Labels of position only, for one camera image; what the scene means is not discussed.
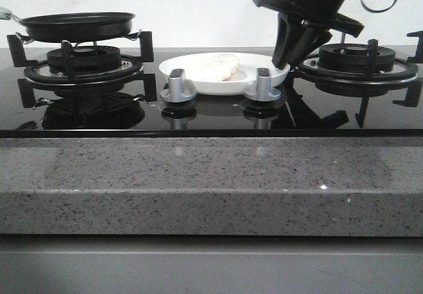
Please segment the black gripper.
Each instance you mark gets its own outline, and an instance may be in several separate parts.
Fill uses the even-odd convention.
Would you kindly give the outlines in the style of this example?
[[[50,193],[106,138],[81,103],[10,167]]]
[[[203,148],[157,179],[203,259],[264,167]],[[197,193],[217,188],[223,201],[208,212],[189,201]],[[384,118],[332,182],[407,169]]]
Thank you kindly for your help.
[[[345,0],[253,0],[257,7],[278,13],[278,35],[272,63],[278,69],[296,67],[311,52],[326,44],[332,34],[328,28],[358,37],[362,23],[338,11]],[[313,26],[304,27],[305,20]]]

